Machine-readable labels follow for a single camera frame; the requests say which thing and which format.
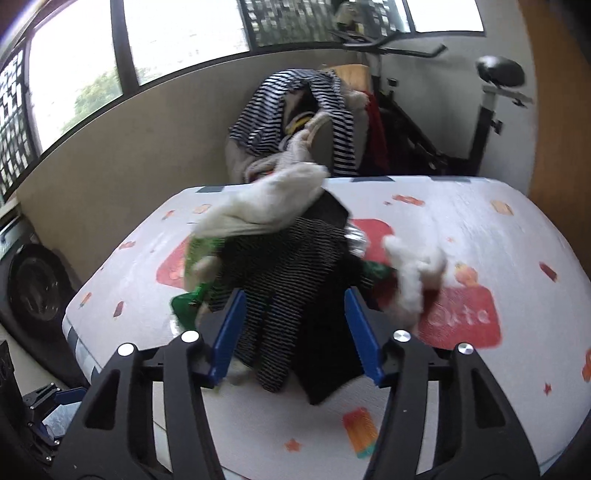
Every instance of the white cloth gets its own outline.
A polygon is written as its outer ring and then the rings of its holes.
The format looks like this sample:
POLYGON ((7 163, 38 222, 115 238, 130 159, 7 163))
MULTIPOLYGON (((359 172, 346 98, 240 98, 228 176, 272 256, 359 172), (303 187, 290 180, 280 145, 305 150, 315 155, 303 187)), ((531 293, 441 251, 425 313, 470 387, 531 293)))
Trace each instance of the white cloth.
POLYGON ((384 309, 396 327, 416 333, 423 313, 423 290, 438 290, 443 282, 447 257, 441 247, 430 251, 414 250, 400 237, 388 235, 382 240, 390 264, 398 273, 398 291, 384 309))
POLYGON ((193 235, 225 238, 279 231, 314 203, 326 177, 325 167, 307 162, 266 176, 205 212, 193 235))

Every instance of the blue gripper pad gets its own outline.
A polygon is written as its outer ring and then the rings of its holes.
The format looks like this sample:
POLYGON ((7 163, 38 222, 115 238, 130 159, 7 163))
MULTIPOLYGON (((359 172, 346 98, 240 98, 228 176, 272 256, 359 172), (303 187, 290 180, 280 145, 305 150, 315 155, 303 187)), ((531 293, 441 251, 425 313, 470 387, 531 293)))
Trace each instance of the blue gripper pad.
POLYGON ((359 290, 349 288, 345 292, 345 317, 355 342, 357 354, 363 365, 365 375, 377 386, 384 379, 382 369, 382 349, 376 340, 371 325, 368 323, 366 311, 369 310, 359 290))
POLYGON ((242 332, 246 318, 246 294, 237 290, 230 296, 224 308, 225 318, 212 346, 209 378, 217 385, 228 374, 232 354, 242 332))
POLYGON ((72 388, 71 390, 62 390, 55 393, 56 405, 70 405, 82 401, 86 395, 86 389, 83 387, 72 388))

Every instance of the beige wall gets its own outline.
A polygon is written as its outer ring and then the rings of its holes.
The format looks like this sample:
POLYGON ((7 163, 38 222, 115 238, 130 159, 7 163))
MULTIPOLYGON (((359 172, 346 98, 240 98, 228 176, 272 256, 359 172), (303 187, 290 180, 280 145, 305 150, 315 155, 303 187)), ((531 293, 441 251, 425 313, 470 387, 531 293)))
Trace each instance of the beige wall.
POLYGON ((228 128, 267 76, 355 61, 342 50, 274 53, 165 82, 75 133, 27 177, 17 197, 43 243, 86 281, 172 195, 227 182, 228 128))
MULTIPOLYGON (((467 157, 482 101, 483 81, 476 61, 484 55, 504 56, 524 69, 527 84, 519 91, 536 98, 534 59, 517 0, 476 0, 486 37, 441 36, 397 41, 393 48, 449 50, 436 59, 386 56, 386 77, 398 79, 396 100, 437 148, 467 157)), ((535 160, 537 106, 519 108, 499 98, 496 118, 502 135, 491 134, 480 174, 504 181, 527 194, 535 160)))

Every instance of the striped shirt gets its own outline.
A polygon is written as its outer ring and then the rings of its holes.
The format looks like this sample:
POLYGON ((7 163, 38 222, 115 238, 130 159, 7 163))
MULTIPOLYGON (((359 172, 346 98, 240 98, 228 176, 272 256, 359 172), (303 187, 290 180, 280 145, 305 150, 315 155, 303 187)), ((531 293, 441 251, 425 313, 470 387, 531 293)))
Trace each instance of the striped shirt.
POLYGON ((246 148, 250 155, 267 156, 279 152, 284 133, 284 96, 286 93, 310 87, 320 107, 333 124, 333 175, 356 176, 353 151, 353 115, 345 108, 340 78, 333 72, 317 70, 285 70, 271 75, 256 90, 230 129, 230 138, 246 148))

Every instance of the black and white striped fabric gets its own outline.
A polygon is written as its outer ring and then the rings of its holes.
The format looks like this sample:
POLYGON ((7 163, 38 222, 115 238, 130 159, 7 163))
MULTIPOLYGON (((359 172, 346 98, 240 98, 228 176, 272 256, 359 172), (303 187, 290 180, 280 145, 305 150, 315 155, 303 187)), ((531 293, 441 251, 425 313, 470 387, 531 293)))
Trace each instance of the black and white striped fabric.
POLYGON ((347 251, 342 229, 304 218, 277 233, 228 238, 220 250, 209 308, 221 310, 232 289, 244 290, 246 319, 234 354, 256 368, 265 390, 283 386, 303 311, 347 251))
POLYGON ((283 133, 284 96, 308 85, 312 94, 332 118, 335 177, 356 176, 353 151, 353 115, 345 108, 340 78, 333 72, 285 70, 271 75, 256 90, 230 129, 230 138, 251 155, 266 156, 279 152, 283 133))

